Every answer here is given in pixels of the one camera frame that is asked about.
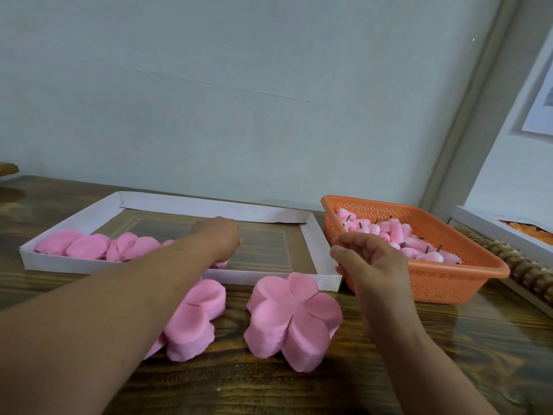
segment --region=white wall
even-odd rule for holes
[[[416,204],[501,0],[0,0],[0,160]]]
[[[543,143],[543,137],[537,136],[536,138],[528,133],[522,133],[522,137],[528,136],[529,138],[520,138],[518,134],[522,122],[515,123],[515,121],[516,117],[519,117],[519,119],[525,118],[531,101],[534,99],[535,93],[530,93],[532,91],[530,86],[534,83],[539,84],[543,80],[543,77],[541,77],[541,79],[537,79],[538,82],[535,81],[536,72],[539,73],[538,69],[544,67],[543,52],[546,51],[543,50],[543,45],[552,26],[553,0],[521,0],[495,64],[483,87],[482,94],[474,107],[456,153],[432,204],[431,212],[434,215],[447,221],[454,206],[465,204],[469,195],[472,195],[471,190],[477,178],[479,178],[484,162],[487,160],[500,132],[502,141],[498,141],[499,147],[493,156],[497,157],[499,149],[506,145],[511,146],[513,148],[512,153],[516,155],[516,160],[511,160],[512,154],[505,156],[505,160],[502,161],[503,171],[500,172],[501,177],[514,177],[513,181],[516,181],[519,186],[521,185],[520,182],[523,182],[524,185],[529,184],[529,186],[535,183],[534,178],[521,180],[528,176],[530,168],[536,166],[536,162],[531,159],[531,155],[528,156],[529,151],[527,149],[533,150],[536,146],[546,144]],[[542,58],[540,63],[536,62],[538,55],[541,55]],[[522,148],[517,152],[518,144],[521,143],[526,143],[526,148]],[[547,146],[545,148],[543,152],[537,152],[537,154],[545,153]],[[491,160],[496,164],[501,163],[501,159]],[[518,174],[521,170],[523,177],[519,178]],[[484,196],[475,194],[471,201],[479,196],[481,201],[484,201],[485,197],[490,199],[491,196],[496,195],[492,192],[496,192],[499,185],[492,187],[492,190],[486,193],[482,190],[485,191],[490,187],[489,185],[482,185],[482,181],[478,183],[475,193],[481,192]],[[504,187],[503,194],[499,194],[497,200],[492,200],[488,204],[482,202],[478,205],[488,210],[499,205],[499,201],[512,196],[511,193],[515,194],[514,191],[511,191],[512,184],[503,182],[502,186]]]
[[[553,137],[521,130],[553,59],[553,27],[478,174],[466,205],[553,226]]]

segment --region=pink paper flower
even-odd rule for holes
[[[172,361],[188,361],[200,355],[215,340],[209,322],[225,311],[225,287],[212,279],[201,279],[176,309],[167,327],[144,359],[167,345]]]
[[[255,285],[247,308],[252,314],[244,339],[252,354],[267,358],[282,351],[295,371],[312,371],[342,323],[335,299],[319,293],[313,278],[298,272],[287,279],[264,277]]]

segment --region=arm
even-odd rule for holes
[[[363,324],[384,361],[405,414],[497,415],[426,334],[412,298],[407,258],[365,233],[339,236],[331,256],[349,274]]]
[[[190,236],[0,313],[0,401],[10,414],[100,414],[177,306],[240,243],[217,217]]]

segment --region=person's left arm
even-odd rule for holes
[[[190,236],[0,313],[0,402],[9,414],[100,414],[203,272],[232,256],[238,224]]]

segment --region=wooden table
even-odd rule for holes
[[[24,271],[18,246],[119,189],[31,176],[0,181],[0,309],[81,277]],[[227,310],[207,351],[187,363],[163,354],[142,363],[106,413],[401,413],[349,291],[335,294],[344,322],[308,374],[280,354],[262,360],[247,350],[251,292],[227,286]],[[468,304],[417,308],[434,341],[501,414],[553,413],[553,320],[494,280]]]

